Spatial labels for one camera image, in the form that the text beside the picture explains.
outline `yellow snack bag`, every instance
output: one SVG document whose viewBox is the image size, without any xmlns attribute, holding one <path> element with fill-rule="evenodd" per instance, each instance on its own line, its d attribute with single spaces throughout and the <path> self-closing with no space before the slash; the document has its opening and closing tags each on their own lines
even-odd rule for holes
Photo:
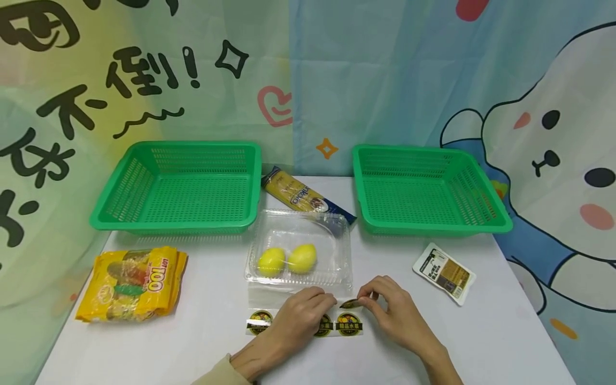
<svg viewBox="0 0 616 385">
<path fill-rule="evenodd" d="M 187 258 L 168 246 L 101 254 L 96 257 L 92 280 L 75 318 L 83 322 L 141 322 L 170 314 Z"/>
</svg>

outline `table surface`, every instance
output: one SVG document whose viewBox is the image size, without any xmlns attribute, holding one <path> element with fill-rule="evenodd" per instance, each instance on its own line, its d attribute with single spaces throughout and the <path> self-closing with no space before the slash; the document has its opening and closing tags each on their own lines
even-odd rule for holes
<svg viewBox="0 0 616 385">
<path fill-rule="evenodd" d="M 299 177 L 351 213 L 350 177 Z M 262 196 L 268 208 L 284 208 Z M 76 306 L 47 360 L 43 384 L 190 384 L 240 350 L 248 312 L 244 280 L 250 232 L 239 237 L 139 238 L 113 232 L 105 250 L 170 245 L 189 260 L 176 313 L 143 324 L 85 324 Z M 463 307 L 412 271 L 433 241 L 477 274 Z M 408 290 L 447 346 L 466 384 L 574 384 L 493 237 L 384 238 L 351 232 L 354 290 L 389 275 Z M 389 342 L 366 316 L 363 336 L 316 339 L 262 378 L 270 384 L 428 384 L 421 362 Z"/>
</svg>

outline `yellow lemon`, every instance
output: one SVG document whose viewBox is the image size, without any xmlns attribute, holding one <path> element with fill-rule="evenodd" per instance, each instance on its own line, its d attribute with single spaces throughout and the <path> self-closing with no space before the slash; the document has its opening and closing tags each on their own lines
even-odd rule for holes
<svg viewBox="0 0 616 385">
<path fill-rule="evenodd" d="M 258 262 L 259 273 L 264 277 L 276 277 L 285 266 L 285 250 L 271 248 L 265 250 Z"/>
<path fill-rule="evenodd" d="M 289 256 L 289 270 L 296 274 L 306 274 L 317 262 L 317 249 L 311 243 L 298 246 Z"/>
</svg>

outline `sleeve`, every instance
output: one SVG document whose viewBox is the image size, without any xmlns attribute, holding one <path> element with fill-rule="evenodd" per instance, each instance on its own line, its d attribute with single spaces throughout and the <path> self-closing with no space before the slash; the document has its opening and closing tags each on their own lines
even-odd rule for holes
<svg viewBox="0 0 616 385">
<path fill-rule="evenodd" d="M 250 385 L 250 383 L 235 371 L 227 354 L 208 373 L 196 380 L 192 385 Z"/>
</svg>

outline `cartoon backdrop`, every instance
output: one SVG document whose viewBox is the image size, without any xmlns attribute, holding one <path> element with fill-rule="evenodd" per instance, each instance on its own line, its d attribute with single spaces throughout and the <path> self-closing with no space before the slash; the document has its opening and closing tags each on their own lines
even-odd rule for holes
<svg viewBox="0 0 616 385">
<path fill-rule="evenodd" d="M 362 142 L 473 153 L 569 370 L 612 383 L 614 21 L 608 0 L 0 0 L 0 382 L 36 378 L 125 149 L 243 139 L 296 174 L 350 175 Z"/>
<path fill-rule="evenodd" d="M 296 171 L 350 174 L 361 142 L 471 152 L 514 219 L 496 240 L 576 382 L 614 383 L 616 3 L 290 8 Z"/>
</svg>

